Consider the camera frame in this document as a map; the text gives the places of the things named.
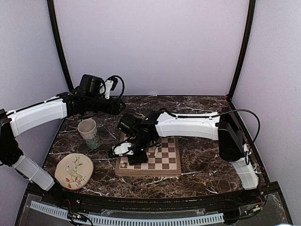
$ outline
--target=white cup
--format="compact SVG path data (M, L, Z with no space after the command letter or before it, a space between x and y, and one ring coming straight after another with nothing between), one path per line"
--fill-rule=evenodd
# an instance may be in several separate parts
M88 148L96 149L100 145L96 122L93 119L85 119L79 123L77 129L86 141Z

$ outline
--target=black tube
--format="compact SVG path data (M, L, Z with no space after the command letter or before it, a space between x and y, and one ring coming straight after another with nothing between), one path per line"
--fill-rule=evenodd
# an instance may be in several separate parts
M229 93L227 95L229 100L231 100L233 98L233 95L235 93L235 89L236 89L236 86L237 86L237 83L238 83L238 80L239 80L239 76L240 76L240 73L241 73L241 69L242 69L243 64L244 64L244 59L245 59L245 56L246 56L246 49L248 47L248 42L249 42L251 28L252 28L253 16L254 16L254 11L255 11L255 3L256 3L256 0L250 0L249 1L249 9L248 9L248 15L247 15L247 18L246 18L245 33L244 33L243 41L242 41L242 44L241 44L241 49L240 49L236 69L235 69L235 72L234 72L232 84L231 84Z
M47 3L48 3L49 17L50 17L53 37L55 39L56 50L57 50L58 57L61 62L62 70L64 73L64 77L65 77L68 89L71 92L72 90L74 90L74 87L73 87L71 77L69 74L69 70L68 70L68 66L67 66L67 62L65 59L63 46L62 46L62 42L61 42L61 38L60 38L60 33L58 30L58 26L57 26L54 2L53 2L53 0L47 0Z

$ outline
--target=marble tabletop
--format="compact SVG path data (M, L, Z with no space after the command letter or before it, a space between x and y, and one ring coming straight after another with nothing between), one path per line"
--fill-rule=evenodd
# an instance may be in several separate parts
M147 112L162 107L173 113L210 113L228 106L224 97L159 96L123 97L127 108L118 116L99 113L97 123L100 147L91 150L77 131L78 116L66 118L47 156L44 169L54 175L58 162L70 153L82 153L92 159L94 173L90 181L75 192L118 198L181 198L220 194L241 190L240 179L232 165L218 154L218 141L199 137L178 137L182 175L178 178L118 177L116 159L107 152L119 142L116 128L124 113L143 118Z

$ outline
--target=wooden chessboard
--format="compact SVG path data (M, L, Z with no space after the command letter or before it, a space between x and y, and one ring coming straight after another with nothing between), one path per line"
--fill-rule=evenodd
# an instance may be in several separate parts
M122 133L120 141L126 139ZM119 157L116 161L115 174L117 176L132 177L179 177L181 175L181 162L179 144L177 137L159 138L157 143L161 144L158 148L157 156L155 149L148 148L148 163L135 164L130 166L127 157Z

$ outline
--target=round plate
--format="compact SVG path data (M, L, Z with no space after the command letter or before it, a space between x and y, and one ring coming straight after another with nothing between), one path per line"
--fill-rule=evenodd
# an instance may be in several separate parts
M68 190L78 190L88 183L94 165L84 154L73 153L64 157L57 165L55 178Z

